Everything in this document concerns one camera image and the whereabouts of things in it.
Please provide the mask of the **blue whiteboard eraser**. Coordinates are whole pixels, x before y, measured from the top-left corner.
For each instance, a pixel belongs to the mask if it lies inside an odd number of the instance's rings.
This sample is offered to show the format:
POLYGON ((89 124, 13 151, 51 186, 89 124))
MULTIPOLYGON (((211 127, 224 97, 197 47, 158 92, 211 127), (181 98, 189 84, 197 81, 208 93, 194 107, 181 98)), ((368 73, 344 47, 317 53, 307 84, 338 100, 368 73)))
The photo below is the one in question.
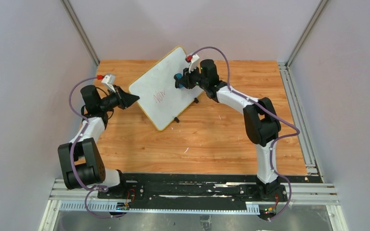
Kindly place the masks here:
POLYGON ((175 87, 177 89, 180 89, 180 88, 184 87, 183 84, 182 84, 181 79, 182 79, 182 74, 181 73, 177 73, 177 74, 174 75, 175 87))

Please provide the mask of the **yellow framed whiteboard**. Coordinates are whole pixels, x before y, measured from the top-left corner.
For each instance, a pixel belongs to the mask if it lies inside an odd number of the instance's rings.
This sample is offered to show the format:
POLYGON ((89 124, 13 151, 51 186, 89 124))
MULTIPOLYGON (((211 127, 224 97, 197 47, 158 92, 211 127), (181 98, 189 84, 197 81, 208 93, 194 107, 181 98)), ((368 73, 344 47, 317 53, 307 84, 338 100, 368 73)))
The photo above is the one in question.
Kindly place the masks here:
POLYGON ((129 85, 129 93, 140 97, 137 103, 159 131, 203 92, 199 87, 190 90, 175 87, 174 76, 188 67, 185 57, 183 47, 177 46, 129 85))

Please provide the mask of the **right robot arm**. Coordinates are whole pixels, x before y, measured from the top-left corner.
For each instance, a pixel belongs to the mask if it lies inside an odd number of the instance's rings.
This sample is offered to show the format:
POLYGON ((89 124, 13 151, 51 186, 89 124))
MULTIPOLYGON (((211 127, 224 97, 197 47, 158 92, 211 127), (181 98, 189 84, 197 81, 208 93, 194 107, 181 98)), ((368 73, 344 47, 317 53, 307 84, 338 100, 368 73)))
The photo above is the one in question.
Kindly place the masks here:
POLYGON ((255 145, 258 172, 257 188, 262 198, 274 194, 280 185, 275 166, 275 150, 272 142, 278 138, 280 122, 275 118, 275 109, 269 98, 256 99, 228 86, 219 79, 213 60, 202 60, 200 66, 192 59, 185 58, 188 67, 182 73, 175 74, 177 89, 200 87, 208 98, 225 104, 243 115, 246 134, 255 145))

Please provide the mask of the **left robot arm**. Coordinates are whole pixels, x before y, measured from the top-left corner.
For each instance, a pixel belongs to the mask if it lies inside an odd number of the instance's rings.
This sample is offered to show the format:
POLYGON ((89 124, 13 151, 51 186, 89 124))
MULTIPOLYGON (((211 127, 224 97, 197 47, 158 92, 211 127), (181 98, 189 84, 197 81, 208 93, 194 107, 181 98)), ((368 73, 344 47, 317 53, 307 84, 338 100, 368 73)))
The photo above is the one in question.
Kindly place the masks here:
POLYGON ((69 190, 125 188, 122 172, 105 167, 96 143, 107 127, 108 112, 113 112, 116 107, 126 109, 140 97, 126 93, 119 86, 114 86, 114 90, 103 98, 94 85, 83 87, 80 93, 84 101, 84 108, 79 114, 82 126, 70 142, 58 147, 65 186, 69 190))

